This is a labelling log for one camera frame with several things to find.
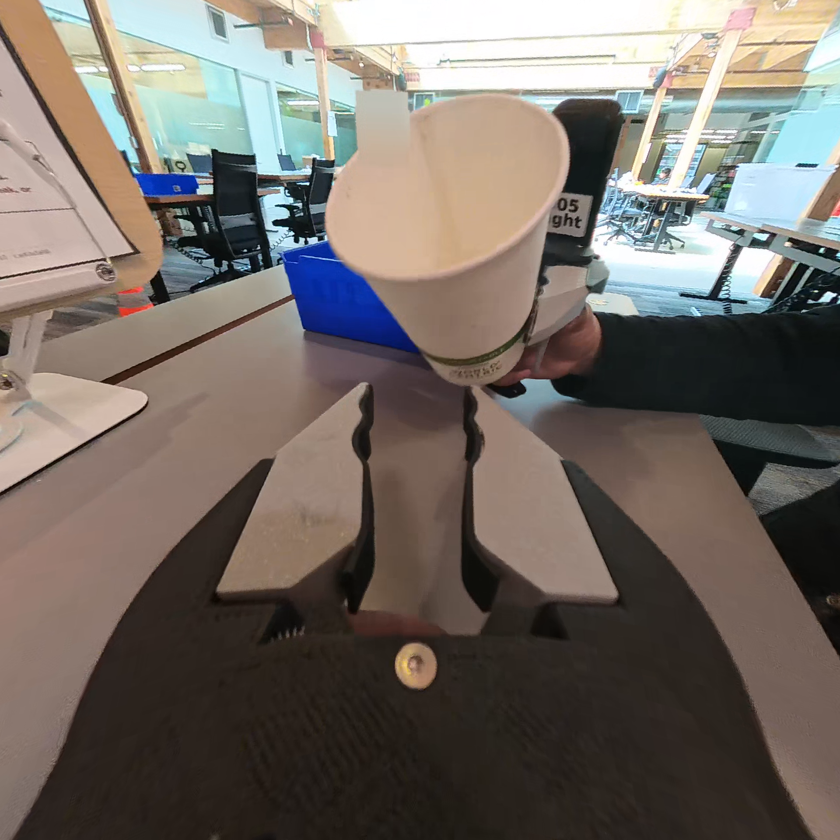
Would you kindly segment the black office chair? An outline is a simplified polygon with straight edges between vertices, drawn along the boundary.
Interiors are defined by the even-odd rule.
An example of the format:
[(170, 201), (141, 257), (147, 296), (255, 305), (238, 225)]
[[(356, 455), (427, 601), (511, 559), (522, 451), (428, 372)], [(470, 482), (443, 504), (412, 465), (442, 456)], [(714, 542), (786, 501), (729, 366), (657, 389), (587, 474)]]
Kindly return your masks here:
[(315, 159), (307, 182), (283, 185), (291, 202), (278, 206), (286, 215), (274, 219), (271, 225), (285, 228), (295, 244), (307, 245), (312, 239), (323, 241), (326, 235), (324, 218), (334, 175), (334, 159)]
[(195, 226), (195, 248), (213, 260), (216, 272), (190, 288), (191, 293), (273, 267), (270, 242), (258, 195), (256, 157), (212, 149), (213, 198)]

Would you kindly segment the person's right forearm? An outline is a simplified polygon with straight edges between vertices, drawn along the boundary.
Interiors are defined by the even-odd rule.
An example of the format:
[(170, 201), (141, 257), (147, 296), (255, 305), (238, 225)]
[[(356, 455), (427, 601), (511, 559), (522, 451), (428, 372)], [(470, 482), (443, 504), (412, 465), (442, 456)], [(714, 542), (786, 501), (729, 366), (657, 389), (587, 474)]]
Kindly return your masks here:
[(838, 426), (838, 306), (706, 317), (599, 313), (592, 361), (552, 378), (594, 406)]

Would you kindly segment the white sheet holder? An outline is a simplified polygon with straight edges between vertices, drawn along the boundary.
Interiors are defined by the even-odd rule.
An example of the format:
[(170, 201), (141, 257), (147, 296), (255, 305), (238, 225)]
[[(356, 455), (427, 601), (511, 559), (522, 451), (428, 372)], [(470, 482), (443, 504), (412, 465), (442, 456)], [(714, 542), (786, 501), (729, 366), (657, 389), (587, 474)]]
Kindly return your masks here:
[(102, 290), (111, 288), (118, 278), (107, 259), (2, 277), (1, 313), (40, 312), (52, 301), (90, 294), (96, 297)]

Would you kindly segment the wooden office desk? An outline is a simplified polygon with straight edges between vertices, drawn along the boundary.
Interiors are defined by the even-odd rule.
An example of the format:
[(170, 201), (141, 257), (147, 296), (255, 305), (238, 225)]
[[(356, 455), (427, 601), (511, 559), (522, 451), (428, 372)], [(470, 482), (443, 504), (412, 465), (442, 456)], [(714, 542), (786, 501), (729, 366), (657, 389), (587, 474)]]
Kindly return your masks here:
[(152, 211), (172, 212), (192, 225), (193, 232), (172, 240), (172, 246), (192, 261), (211, 262), (216, 272), (256, 273), (275, 265), (261, 196), (218, 199), (214, 193), (147, 196)]

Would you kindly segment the blue plastic bin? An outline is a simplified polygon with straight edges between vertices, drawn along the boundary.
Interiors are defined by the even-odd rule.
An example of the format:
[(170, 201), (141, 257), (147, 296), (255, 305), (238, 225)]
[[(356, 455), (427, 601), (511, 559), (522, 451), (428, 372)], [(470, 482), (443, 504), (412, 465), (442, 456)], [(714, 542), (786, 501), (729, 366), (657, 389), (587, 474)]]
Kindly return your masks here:
[(419, 354), (369, 284), (337, 259), (327, 241), (288, 249), (281, 261), (305, 330)]

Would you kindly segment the person's right hand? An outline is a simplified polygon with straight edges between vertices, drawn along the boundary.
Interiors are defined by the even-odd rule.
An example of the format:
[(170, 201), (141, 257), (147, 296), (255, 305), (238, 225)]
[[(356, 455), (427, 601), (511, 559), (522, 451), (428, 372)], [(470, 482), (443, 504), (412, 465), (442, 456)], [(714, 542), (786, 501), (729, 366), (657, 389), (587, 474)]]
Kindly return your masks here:
[(511, 386), (525, 380), (558, 380), (585, 375), (602, 344), (601, 324), (588, 305), (576, 318), (551, 335), (545, 344), (525, 349), (519, 362), (494, 385)]

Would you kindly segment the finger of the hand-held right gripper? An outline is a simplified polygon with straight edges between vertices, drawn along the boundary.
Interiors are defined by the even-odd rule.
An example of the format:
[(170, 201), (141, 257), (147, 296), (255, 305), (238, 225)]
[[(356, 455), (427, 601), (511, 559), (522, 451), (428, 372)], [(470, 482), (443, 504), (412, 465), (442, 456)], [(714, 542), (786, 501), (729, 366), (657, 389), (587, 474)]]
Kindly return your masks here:
[(358, 154), (369, 163), (403, 161), (410, 147), (410, 112), (405, 91), (358, 91)]
[(469, 157), (463, 144), (429, 121), (409, 121), (408, 181), (434, 237), (439, 265), (462, 265), (471, 259), (461, 206)]

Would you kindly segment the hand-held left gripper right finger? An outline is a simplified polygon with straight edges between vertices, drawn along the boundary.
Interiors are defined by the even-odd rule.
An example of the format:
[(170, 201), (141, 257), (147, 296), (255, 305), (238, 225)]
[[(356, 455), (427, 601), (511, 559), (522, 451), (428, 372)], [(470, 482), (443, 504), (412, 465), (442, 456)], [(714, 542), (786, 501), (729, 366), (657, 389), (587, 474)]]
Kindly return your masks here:
[(477, 387), (465, 390), (461, 579), (489, 613), (502, 588), (538, 604), (613, 605), (618, 591), (566, 463)]

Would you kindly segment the white paper cup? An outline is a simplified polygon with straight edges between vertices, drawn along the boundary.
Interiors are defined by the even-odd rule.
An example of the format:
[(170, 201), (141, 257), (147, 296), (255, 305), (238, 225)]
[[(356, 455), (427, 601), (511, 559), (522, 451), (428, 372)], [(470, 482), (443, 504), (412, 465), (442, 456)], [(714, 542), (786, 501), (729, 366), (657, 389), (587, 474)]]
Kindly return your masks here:
[(461, 96), (409, 114), (469, 151), (461, 206), (470, 261), (436, 261), (408, 181), (408, 154), (369, 163), (358, 145), (329, 195), (327, 238), (441, 378), (492, 383), (512, 370), (530, 334), (569, 141), (553, 114), (507, 94)]

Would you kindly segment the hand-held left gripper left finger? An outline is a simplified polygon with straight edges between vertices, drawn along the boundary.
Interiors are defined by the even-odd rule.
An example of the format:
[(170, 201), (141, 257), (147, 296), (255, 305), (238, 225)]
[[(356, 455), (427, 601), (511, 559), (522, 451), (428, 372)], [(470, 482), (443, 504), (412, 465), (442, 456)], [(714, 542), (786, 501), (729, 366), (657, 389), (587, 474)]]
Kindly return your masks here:
[(373, 386), (363, 382), (276, 452), (217, 585), (220, 600), (358, 612), (375, 569), (373, 421)]

